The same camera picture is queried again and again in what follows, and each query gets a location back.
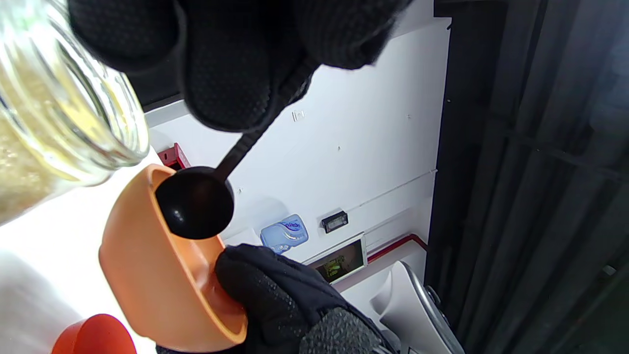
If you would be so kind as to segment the person's right hand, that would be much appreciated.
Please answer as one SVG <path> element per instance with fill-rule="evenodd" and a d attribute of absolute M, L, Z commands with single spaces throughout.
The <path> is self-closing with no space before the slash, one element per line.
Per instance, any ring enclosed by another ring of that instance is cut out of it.
<path fill-rule="evenodd" d="M 243 305 L 245 341 L 227 354 L 394 354 L 375 323 L 318 271 L 264 246 L 227 247 L 216 276 Z"/>

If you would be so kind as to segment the person's left hand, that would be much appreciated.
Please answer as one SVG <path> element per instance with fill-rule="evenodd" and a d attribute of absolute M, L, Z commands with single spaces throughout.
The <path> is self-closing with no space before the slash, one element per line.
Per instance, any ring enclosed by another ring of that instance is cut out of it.
<path fill-rule="evenodd" d="M 69 23 L 100 62 L 127 75 L 175 57 L 191 114 L 244 133 L 307 93 L 322 65 L 373 65 L 410 0 L 69 0 Z"/>

